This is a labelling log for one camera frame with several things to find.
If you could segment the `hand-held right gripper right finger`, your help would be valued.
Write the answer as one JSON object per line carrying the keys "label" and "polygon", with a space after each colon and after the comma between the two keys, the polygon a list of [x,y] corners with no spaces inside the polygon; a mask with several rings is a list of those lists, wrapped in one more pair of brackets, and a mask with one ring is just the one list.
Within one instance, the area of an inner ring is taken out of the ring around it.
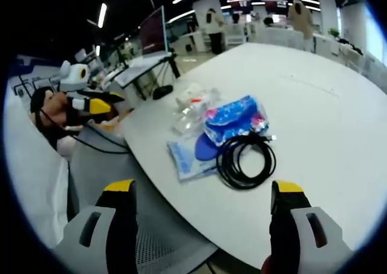
{"label": "hand-held right gripper right finger", "polygon": [[303,189],[272,183],[270,273],[335,273],[352,256],[342,228]]}

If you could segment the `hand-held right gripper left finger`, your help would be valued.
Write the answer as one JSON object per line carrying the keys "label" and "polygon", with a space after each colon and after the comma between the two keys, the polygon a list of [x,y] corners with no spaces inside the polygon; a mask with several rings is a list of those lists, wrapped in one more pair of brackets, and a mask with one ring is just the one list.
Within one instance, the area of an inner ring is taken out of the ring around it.
{"label": "hand-held right gripper left finger", "polygon": [[137,273],[134,180],[109,184],[64,228],[54,253],[68,273]]}

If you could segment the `person's right hand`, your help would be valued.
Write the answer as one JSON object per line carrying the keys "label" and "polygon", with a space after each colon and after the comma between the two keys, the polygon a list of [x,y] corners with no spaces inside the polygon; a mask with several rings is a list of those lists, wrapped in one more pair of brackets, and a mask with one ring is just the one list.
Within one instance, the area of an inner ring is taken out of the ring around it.
{"label": "person's right hand", "polygon": [[269,255],[262,264],[261,274],[273,274],[272,257]]}

